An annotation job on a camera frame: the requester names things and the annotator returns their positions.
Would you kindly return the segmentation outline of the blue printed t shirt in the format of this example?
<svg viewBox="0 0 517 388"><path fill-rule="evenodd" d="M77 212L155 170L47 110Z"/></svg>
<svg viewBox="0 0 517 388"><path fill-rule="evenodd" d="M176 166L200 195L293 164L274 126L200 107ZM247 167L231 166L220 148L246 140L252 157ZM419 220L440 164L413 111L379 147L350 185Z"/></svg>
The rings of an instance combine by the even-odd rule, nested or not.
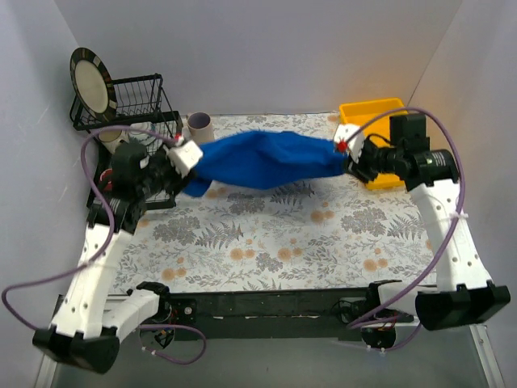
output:
<svg viewBox="0 0 517 388"><path fill-rule="evenodd" d="M347 156L330 140L290 131L247 131L200 146L204 156L183 192L202 197L212 182L267 190L346 173Z"/></svg>

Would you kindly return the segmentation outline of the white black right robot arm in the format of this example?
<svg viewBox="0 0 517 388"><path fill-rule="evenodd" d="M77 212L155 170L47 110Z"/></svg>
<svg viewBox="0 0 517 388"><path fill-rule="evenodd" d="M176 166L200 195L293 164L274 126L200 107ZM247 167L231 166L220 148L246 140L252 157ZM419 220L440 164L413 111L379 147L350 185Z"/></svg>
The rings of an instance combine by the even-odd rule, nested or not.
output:
<svg viewBox="0 0 517 388"><path fill-rule="evenodd" d="M366 137L359 126L341 124L334 147L348 157L348 171L367 183L378 175L396 175L417 205L433 248L436 271L432 287L424 275L410 284L387 280L372 285L367 315L386 320L395 310L413 315L428 331L484 323L510 303L505 285L496 285L485 269L463 210L465 184L457 152L432 150L426 117L391 116L384 146Z"/></svg>

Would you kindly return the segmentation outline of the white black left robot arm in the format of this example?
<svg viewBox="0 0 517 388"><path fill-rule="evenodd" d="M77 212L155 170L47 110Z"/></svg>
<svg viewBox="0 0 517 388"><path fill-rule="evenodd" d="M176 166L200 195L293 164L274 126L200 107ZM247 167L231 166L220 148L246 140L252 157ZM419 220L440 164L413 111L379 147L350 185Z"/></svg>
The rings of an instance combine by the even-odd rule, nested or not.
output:
<svg viewBox="0 0 517 388"><path fill-rule="evenodd" d="M172 312L168 287L144 282L114 310L106 311L118 264L147 209L160 192L178 195L194 178L203 157L193 141L148 154L144 145L123 143L99 176L102 199L92 202L78 272L47 329L32 343L58 363L104 374L122 341L142 323L164 323Z"/></svg>

